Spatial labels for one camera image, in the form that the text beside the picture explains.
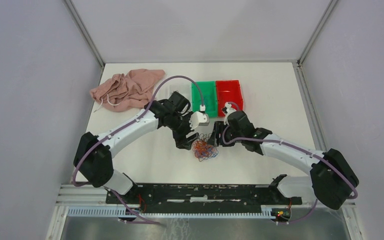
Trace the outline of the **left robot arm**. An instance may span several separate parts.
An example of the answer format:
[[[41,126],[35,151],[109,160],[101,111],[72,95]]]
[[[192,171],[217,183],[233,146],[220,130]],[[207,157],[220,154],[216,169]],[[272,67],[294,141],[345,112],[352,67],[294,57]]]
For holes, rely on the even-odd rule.
[[[199,134],[195,129],[209,123],[207,114],[187,111],[191,103],[179,92],[168,99],[153,100],[136,116],[108,130],[94,135],[86,132],[80,138],[73,165],[74,174],[81,173],[95,188],[105,187],[118,193],[118,197],[129,204],[138,195],[135,184],[127,175],[114,169],[113,158],[138,138],[161,127],[171,129],[175,146],[190,150]]]

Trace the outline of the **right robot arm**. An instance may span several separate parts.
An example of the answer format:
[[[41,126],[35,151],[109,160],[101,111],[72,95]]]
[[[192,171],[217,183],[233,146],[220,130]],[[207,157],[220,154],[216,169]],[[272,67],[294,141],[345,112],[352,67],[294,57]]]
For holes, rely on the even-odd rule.
[[[299,196],[298,185],[310,187],[315,198],[333,210],[359,195],[360,181],[339,150],[320,151],[295,144],[269,129],[255,127],[244,111],[233,111],[224,120],[215,121],[209,142],[216,147],[241,144],[249,152],[280,160],[308,175],[308,180],[297,183],[285,176],[270,188],[268,196],[275,204]]]

